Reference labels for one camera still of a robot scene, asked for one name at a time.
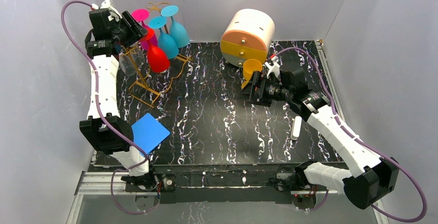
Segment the red plastic wine glass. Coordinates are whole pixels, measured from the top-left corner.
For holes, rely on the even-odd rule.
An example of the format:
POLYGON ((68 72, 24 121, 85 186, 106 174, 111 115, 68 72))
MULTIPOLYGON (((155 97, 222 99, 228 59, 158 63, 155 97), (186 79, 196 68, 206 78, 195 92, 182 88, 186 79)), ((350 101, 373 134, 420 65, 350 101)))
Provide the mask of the red plastic wine glass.
POLYGON ((147 62, 154 73, 162 73, 169 69, 170 61, 164 51, 156 45, 153 45, 151 39, 155 32, 151 28, 146 28, 146 35, 139 40, 141 47, 147 52, 147 62))

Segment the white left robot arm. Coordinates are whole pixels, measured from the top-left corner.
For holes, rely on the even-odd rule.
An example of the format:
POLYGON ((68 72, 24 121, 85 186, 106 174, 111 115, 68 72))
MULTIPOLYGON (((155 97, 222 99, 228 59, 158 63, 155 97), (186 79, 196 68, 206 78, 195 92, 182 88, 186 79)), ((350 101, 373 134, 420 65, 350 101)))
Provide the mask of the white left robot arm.
POLYGON ((149 163, 141 148, 134 144, 131 126, 120 117, 117 104, 117 71, 120 54, 148 32, 129 12, 112 7, 93 7, 89 12, 92 29, 86 37, 86 58, 91 70, 90 107, 86 120, 80 121, 81 133, 96 151, 119 161, 128 176, 122 180, 136 183, 149 173, 149 163))

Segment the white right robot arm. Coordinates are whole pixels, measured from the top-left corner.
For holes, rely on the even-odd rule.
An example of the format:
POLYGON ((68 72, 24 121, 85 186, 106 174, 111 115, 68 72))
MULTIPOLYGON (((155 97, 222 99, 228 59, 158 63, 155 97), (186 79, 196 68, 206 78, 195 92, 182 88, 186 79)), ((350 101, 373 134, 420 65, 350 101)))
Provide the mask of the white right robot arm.
POLYGON ((235 99, 253 105, 287 102, 290 109, 315 128, 337 151, 347 169, 309 160, 295 168, 294 183, 322 185, 347 196, 359 209, 366 209, 395 189, 399 169, 389 160, 366 149, 336 122, 328 97, 311 90, 300 66, 279 67, 277 78, 256 71, 235 99))

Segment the yellow plastic wine glass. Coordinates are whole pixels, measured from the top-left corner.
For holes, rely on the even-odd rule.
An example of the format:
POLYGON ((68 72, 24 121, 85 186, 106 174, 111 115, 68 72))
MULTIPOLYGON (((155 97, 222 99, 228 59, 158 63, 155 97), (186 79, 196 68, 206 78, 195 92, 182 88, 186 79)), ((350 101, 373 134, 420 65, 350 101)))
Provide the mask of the yellow plastic wine glass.
POLYGON ((243 89, 252 78, 252 74, 256 71, 262 71, 262 63, 257 59, 248 59, 243 63, 243 76, 244 82, 241 85, 241 89, 243 89))

